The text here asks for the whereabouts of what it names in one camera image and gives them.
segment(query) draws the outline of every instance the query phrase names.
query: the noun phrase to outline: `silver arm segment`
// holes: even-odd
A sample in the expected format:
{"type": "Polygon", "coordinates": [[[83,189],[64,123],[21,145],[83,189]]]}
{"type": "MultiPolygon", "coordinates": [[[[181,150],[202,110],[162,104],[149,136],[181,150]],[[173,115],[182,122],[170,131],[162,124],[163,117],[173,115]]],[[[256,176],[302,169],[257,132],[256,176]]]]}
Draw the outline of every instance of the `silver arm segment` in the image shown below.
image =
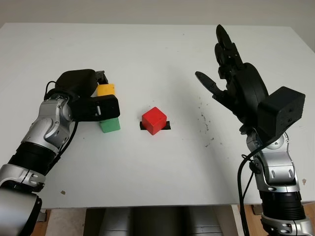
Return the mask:
{"type": "MultiPolygon", "coordinates": [[[[261,145],[255,132],[248,135],[247,146],[250,151],[254,151],[261,145]]],[[[261,198],[263,196],[261,193],[299,194],[299,182],[293,161],[288,153],[288,146],[288,135],[283,133],[278,140],[254,156],[253,163],[259,170],[258,173],[255,173],[255,179],[261,198]]],[[[261,223],[270,235],[315,236],[308,217],[297,220],[284,220],[285,216],[280,218],[282,219],[262,214],[261,223]]]]}
{"type": "Polygon", "coordinates": [[[34,211],[41,207],[41,199],[32,192],[39,192],[43,188],[49,164],[69,138],[72,117],[67,102],[67,97],[61,96],[43,101],[38,117],[22,140],[15,157],[1,167],[0,236],[32,233],[34,220],[29,222],[29,219],[37,218],[34,211]],[[24,154],[25,145],[31,149],[24,154]]]}

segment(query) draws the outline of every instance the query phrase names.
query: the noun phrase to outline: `white table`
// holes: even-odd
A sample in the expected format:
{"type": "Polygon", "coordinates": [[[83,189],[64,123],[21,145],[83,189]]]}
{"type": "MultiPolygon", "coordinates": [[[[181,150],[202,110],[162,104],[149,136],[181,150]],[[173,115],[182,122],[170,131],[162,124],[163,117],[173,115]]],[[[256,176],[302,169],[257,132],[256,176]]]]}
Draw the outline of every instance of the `white table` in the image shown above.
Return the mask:
{"type": "MultiPolygon", "coordinates": [[[[47,176],[43,207],[237,203],[240,155],[249,153],[246,137],[237,118],[194,76],[202,71],[224,88],[214,54],[215,28],[5,24],[0,29],[0,162],[10,159],[36,119],[48,81],[68,70],[104,69],[116,86],[121,130],[103,134],[97,122],[80,123],[47,176]],[[168,116],[171,130],[152,136],[140,130],[139,121],[154,106],[168,116]]],[[[315,54],[291,28],[225,28],[269,93],[284,85],[306,94],[303,117],[288,130],[289,150],[302,198],[314,201],[315,54]]],[[[249,175],[245,168],[244,185],[249,175]]],[[[246,203],[260,203],[254,181],[246,203]]]]}

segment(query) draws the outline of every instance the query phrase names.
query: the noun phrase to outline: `green cube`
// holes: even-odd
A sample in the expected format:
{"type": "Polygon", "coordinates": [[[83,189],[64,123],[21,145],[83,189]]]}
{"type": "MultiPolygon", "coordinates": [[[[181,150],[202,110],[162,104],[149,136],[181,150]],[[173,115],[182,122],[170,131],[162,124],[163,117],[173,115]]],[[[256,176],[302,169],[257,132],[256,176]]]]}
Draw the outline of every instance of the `green cube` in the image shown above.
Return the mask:
{"type": "Polygon", "coordinates": [[[118,118],[102,120],[99,122],[99,124],[100,124],[100,127],[101,127],[103,133],[108,133],[108,132],[120,130],[118,118]]]}

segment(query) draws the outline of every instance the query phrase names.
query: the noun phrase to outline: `black pad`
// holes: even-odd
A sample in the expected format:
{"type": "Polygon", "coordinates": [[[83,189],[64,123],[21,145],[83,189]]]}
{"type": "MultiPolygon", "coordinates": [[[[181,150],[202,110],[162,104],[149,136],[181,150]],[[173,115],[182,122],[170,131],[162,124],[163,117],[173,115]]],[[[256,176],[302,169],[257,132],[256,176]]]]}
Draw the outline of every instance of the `black pad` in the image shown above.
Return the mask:
{"type": "Polygon", "coordinates": [[[270,138],[283,134],[302,117],[305,95],[281,87],[258,106],[258,127],[270,138]]]}
{"type": "Polygon", "coordinates": [[[67,71],[57,79],[55,88],[90,97],[97,88],[96,72],[92,69],[67,71]]]}
{"type": "Polygon", "coordinates": [[[80,98],[69,103],[74,121],[101,121],[120,115],[118,99],[114,95],[80,98]]]}
{"type": "MultiPolygon", "coordinates": [[[[140,129],[141,129],[141,130],[147,130],[147,129],[143,126],[142,121],[140,121],[140,129]]],[[[168,129],[171,129],[171,125],[170,125],[169,121],[166,122],[166,126],[165,126],[163,129],[161,129],[161,130],[168,130],[168,129]]]]}

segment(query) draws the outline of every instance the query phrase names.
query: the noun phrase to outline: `red cube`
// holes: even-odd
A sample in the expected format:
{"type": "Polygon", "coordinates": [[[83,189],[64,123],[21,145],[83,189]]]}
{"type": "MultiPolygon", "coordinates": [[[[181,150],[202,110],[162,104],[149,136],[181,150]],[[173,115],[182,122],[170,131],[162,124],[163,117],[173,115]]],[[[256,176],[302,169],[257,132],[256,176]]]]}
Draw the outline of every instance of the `red cube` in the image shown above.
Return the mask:
{"type": "Polygon", "coordinates": [[[155,135],[166,126],[166,115],[157,107],[153,107],[147,113],[142,115],[142,125],[155,135]]]}

